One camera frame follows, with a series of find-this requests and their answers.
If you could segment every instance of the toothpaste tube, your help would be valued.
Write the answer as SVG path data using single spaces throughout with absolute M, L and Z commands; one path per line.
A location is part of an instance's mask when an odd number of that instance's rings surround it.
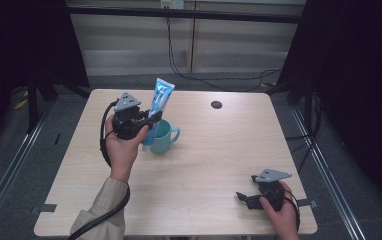
M 174 88 L 175 85 L 168 83 L 160 78 L 157 78 L 156 87 L 154 89 L 153 102 L 151 103 L 151 108 L 148 112 L 149 117 L 151 117 L 158 111 L 164 112 L 167 101 L 169 100 L 170 94 L 172 94 Z M 142 143 L 142 150 L 144 152 L 146 152 L 148 148 L 153 145 L 158 127 L 159 122 L 153 124 L 153 128 L 150 131 L 148 131 L 147 138 Z

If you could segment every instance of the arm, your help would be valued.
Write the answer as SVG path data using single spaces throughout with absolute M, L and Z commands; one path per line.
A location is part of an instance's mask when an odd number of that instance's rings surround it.
M 92 207 L 82 210 L 76 218 L 70 233 L 72 234 L 86 223 L 107 213 L 117 206 L 125 197 L 132 166 L 138 155 L 138 146 L 147 136 L 148 126 L 144 126 L 138 135 L 131 140 L 121 140 L 111 132 L 113 115 L 105 123 L 107 152 L 110 157 L 111 172 Z M 123 239 L 125 233 L 124 211 L 120 211 L 107 221 L 91 229 L 79 239 Z
M 290 194 L 291 189 L 284 182 L 281 182 L 282 186 L 285 190 L 285 197 L 292 199 Z M 261 197 L 260 202 L 265 209 L 265 212 L 268 214 L 269 219 L 272 222 L 273 228 L 278 236 L 283 240 L 298 240 L 300 239 L 297 232 L 297 224 L 296 224 L 296 212 L 294 207 L 288 201 L 284 201 L 282 208 L 279 212 L 275 212 L 272 208 L 269 201 Z

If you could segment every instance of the sleeve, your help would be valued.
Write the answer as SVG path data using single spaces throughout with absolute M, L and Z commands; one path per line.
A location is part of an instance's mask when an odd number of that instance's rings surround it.
M 80 211 L 70 229 L 70 234 L 74 233 L 86 223 L 115 208 L 125 197 L 127 189 L 127 184 L 112 178 L 107 178 L 95 198 L 92 207 L 88 211 Z M 79 239 L 123 239 L 124 234 L 125 218 L 124 210 L 121 210 L 107 221 L 83 234 Z

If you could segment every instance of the wooden tabletop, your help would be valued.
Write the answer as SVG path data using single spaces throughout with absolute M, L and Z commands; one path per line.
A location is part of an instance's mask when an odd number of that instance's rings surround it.
M 38 236 L 67 236 L 81 209 L 88 210 L 110 169 L 99 150 L 100 124 L 109 103 L 127 91 L 151 106 L 153 91 L 94 90 L 85 106 L 46 204 Z M 222 108 L 214 109 L 213 101 Z M 126 235 L 271 235 L 264 211 L 248 210 L 235 192 L 260 194 L 251 175 L 271 168 L 297 199 L 306 195 L 270 98 L 262 93 L 174 91 L 163 118 L 181 135 L 163 155 L 139 151 L 125 208 Z M 310 207 L 301 207 L 301 234 L 316 232 Z

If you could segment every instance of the teal mug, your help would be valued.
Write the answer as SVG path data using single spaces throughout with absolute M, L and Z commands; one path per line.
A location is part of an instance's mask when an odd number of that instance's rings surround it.
M 170 144 L 176 142 L 179 138 L 181 130 L 179 127 L 171 126 L 170 123 L 164 119 L 160 120 L 159 126 L 156 132 L 156 138 L 154 139 L 153 146 L 150 150 L 156 154 L 163 154 L 169 150 Z

